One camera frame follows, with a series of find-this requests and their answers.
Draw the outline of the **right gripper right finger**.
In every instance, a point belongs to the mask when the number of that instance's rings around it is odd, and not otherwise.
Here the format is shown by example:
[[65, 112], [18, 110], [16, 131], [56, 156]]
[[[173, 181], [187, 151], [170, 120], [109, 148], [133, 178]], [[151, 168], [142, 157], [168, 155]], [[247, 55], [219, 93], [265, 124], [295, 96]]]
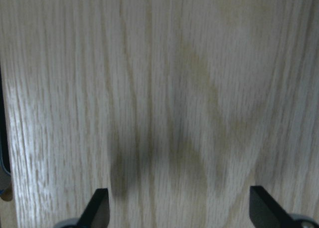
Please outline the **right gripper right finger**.
[[299, 227], [262, 186], [250, 187], [249, 218], [255, 228]]

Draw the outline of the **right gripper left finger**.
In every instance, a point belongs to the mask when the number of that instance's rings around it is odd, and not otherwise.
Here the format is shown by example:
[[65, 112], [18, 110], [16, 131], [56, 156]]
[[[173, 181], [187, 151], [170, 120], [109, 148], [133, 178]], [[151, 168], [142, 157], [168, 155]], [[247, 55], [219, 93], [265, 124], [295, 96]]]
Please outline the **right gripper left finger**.
[[76, 228], [107, 228], [110, 222], [109, 192], [97, 189], [82, 213]]

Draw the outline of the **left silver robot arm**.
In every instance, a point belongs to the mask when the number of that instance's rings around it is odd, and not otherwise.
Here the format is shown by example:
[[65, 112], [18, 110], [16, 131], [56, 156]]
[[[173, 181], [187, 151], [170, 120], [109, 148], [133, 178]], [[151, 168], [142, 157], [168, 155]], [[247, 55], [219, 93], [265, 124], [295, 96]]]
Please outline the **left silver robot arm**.
[[6, 131], [2, 77], [0, 77], [0, 194], [11, 184], [10, 158]]

